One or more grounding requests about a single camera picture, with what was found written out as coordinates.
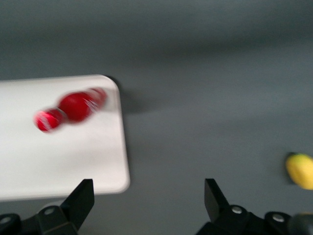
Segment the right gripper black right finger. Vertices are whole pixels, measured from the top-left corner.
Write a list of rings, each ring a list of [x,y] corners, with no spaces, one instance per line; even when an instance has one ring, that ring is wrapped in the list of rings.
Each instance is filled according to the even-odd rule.
[[[214,179],[205,179],[204,204],[210,221],[198,235],[289,235],[291,216],[269,211],[263,218],[239,205],[231,205]]]

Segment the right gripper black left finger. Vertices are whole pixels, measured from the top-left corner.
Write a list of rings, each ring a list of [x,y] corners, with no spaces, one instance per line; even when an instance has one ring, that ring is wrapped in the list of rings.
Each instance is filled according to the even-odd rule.
[[[94,205],[93,180],[84,179],[59,205],[21,220],[16,213],[0,215],[2,235],[77,235]]]

